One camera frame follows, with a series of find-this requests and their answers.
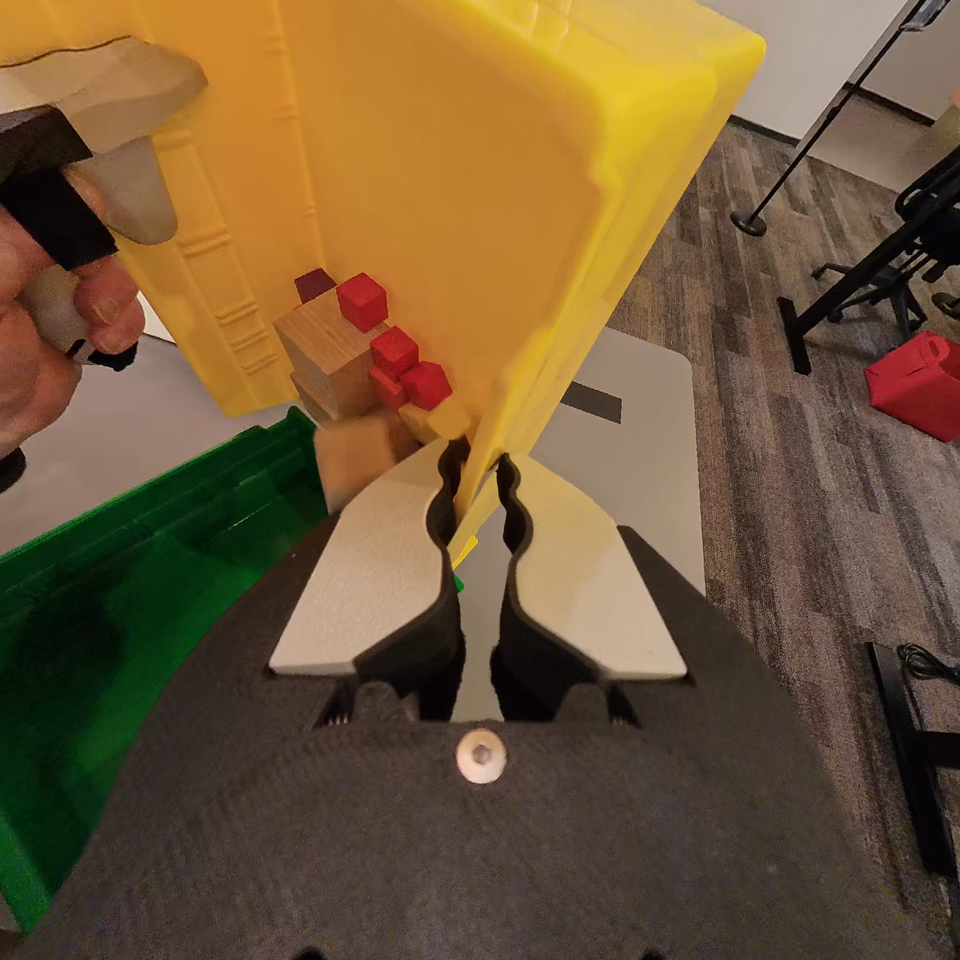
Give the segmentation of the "black office chair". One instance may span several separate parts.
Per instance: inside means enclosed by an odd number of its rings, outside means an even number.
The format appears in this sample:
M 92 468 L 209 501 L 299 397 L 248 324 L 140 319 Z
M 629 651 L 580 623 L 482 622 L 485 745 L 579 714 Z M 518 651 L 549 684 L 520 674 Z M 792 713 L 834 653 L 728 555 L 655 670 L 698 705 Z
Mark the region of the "black office chair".
M 877 306 L 881 302 L 889 302 L 901 342 L 908 342 L 928 320 L 926 312 L 910 288 L 910 282 L 919 270 L 930 265 L 930 255 L 919 252 L 909 254 L 900 265 L 892 264 L 882 268 L 866 283 L 863 293 L 843 301 L 826 315 L 827 320 L 836 325 L 844 319 L 845 311 L 855 306 Z

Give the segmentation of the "black table leg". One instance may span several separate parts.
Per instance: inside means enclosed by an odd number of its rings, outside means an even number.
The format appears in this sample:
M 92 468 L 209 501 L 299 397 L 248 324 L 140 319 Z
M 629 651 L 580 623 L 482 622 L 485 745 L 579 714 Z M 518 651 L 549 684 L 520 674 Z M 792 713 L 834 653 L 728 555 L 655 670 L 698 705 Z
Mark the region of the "black table leg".
M 958 882 L 957 854 L 938 774 L 958 771 L 959 734 L 926 727 L 906 662 L 894 649 L 869 642 L 866 650 L 920 863 L 931 875 Z

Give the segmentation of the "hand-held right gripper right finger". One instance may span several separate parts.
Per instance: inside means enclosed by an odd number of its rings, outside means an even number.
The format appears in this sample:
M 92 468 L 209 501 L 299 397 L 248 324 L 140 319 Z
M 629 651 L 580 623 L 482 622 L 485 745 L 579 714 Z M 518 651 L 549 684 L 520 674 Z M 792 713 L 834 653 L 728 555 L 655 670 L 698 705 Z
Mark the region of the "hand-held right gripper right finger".
M 681 682 L 689 667 L 617 522 L 527 454 L 504 454 L 496 485 L 510 552 L 491 673 L 552 718 L 570 690 Z

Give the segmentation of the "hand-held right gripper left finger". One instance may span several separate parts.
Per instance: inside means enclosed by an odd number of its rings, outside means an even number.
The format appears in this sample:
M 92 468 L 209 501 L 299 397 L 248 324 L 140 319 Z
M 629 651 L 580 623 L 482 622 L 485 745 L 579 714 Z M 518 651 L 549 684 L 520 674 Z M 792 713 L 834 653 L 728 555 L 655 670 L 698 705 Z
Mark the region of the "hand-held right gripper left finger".
M 270 656 L 278 675 L 414 694 L 448 721 L 464 634 L 449 545 L 457 529 L 464 440 L 437 439 L 357 494 L 336 517 Z

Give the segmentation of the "yellow plastic box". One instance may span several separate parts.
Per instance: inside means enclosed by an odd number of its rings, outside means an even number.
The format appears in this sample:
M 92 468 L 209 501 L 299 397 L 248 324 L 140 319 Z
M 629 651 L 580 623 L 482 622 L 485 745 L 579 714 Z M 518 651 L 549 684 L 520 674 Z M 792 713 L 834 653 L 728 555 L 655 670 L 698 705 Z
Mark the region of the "yellow plastic box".
M 2 63 L 135 38 L 208 85 L 153 135 L 178 218 L 118 245 L 224 413 L 292 400 L 295 277 L 366 273 L 443 367 L 495 509 L 759 69 L 696 2 L 2 2 Z

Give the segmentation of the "person's left hand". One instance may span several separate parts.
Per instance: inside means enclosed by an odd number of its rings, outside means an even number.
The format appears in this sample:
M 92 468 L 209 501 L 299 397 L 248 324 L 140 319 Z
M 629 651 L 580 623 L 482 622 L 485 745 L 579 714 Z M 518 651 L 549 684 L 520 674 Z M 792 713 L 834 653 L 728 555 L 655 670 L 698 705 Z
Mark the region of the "person's left hand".
M 51 426 L 71 402 L 80 367 L 42 340 L 18 296 L 54 264 L 47 252 L 2 208 L 1 213 L 1 456 Z M 90 341 L 105 354 L 125 351 L 145 329 L 138 285 L 117 255 L 80 266 L 76 306 Z

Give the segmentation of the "green plastic box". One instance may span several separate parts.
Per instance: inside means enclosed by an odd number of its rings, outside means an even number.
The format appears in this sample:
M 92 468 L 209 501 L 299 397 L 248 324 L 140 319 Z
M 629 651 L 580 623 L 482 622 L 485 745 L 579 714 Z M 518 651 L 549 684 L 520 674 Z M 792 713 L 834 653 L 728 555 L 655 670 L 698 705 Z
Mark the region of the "green plastic box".
M 327 515 L 314 429 L 291 407 L 2 557 L 1 882 L 20 930 L 174 673 Z

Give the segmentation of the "black sign stand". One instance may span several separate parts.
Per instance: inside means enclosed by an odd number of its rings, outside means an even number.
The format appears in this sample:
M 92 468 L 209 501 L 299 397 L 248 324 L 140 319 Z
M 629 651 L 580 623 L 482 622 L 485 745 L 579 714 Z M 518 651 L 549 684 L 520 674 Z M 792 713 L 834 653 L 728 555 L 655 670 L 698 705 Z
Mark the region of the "black sign stand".
M 867 79 L 902 37 L 908 34 L 919 34 L 929 29 L 950 4 L 950 1 L 913 2 L 911 6 L 908 6 L 906 13 L 902 13 L 894 21 L 894 24 L 885 30 L 874 49 L 866 55 L 864 63 L 855 69 L 852 78 L 844 82 L 814 126 L 798 141 L 796 150 L 787 166 L 762 200 L 753 210 L 733 210 L 730 212 L 729 219 L 738 231 L 751 237 L 763 237 L 767 233 L 767 223 L 763 219 L 763 212 L 784 188 L 811 149 L 834 124 L 847 103 L 858 95 Z

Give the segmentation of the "black tape strip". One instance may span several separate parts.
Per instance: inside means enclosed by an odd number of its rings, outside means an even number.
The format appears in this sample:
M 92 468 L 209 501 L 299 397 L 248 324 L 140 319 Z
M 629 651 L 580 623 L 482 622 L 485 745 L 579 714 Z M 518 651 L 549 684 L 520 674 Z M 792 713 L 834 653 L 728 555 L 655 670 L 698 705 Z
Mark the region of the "black tape strip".
M 622 398 L 573 381 L 563 393 L 560 403 L 609 423 L 620 425 Z

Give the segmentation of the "red bag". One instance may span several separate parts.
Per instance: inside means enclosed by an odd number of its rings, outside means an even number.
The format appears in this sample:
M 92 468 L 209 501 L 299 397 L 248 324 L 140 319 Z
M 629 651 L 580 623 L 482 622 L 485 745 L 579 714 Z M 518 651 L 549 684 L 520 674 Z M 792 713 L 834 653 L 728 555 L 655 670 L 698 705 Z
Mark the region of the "red bag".
M 870 406 L 941 442 L 959 438 L 959 343 L 922 331 L 864 371 Z

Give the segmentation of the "black desk frame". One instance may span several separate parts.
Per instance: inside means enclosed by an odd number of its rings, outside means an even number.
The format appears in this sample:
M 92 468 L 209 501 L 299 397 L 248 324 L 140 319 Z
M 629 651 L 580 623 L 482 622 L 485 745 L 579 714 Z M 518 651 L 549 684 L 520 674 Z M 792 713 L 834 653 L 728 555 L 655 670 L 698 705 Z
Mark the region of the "black desk frame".
M 866 283 L 882 268 L 901 265 L 909 255 L 928 254 L 932 265 L 924 267 L 928 270 L 923 278 L 936 282 L 948 269 L 958 266 L 958 196 L 959 150 L 954 149 L 896 197 L 894 211 L 901 221 L 897 230 L 852 267 L 824 263 L 812 271 L 814 280 L 828 271 L 840 278 L 810 306 L 798 313 L 791 298 L 780 296 L 776 300 L 796 374 L 811 373 L 807 334 L 827 321 L 835 307 L 863 293 Z

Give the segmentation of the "pile of wooden cubes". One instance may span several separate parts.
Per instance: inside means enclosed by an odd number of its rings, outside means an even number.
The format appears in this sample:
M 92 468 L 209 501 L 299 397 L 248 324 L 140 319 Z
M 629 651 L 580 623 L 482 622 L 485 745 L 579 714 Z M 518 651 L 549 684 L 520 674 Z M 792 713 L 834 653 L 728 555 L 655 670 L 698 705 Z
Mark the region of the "pile of wooden cubes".
M 295 281 L 301 305 L 275 326 L 291 380 L 317 424 L 318 478 L 330 513 L 434 441 L 466 461 L 472 418 L 450 375 L 389 322 L 386 290 L 358 273 L 336 284 L 314 270 Z

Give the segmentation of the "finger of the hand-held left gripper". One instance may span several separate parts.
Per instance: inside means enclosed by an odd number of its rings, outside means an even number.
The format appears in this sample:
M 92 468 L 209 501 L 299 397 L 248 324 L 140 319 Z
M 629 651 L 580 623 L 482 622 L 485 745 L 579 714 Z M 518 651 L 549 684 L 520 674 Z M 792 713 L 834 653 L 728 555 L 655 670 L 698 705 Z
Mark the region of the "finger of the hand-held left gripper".
M 60 110 L 92 154 L 63 171 L 96 189 L 108 228 L 153 246 L 174 236 L 178 220 L 152 135 L 207 85 L 194 59 L 118 37 L 3 65 L 1 114 Z

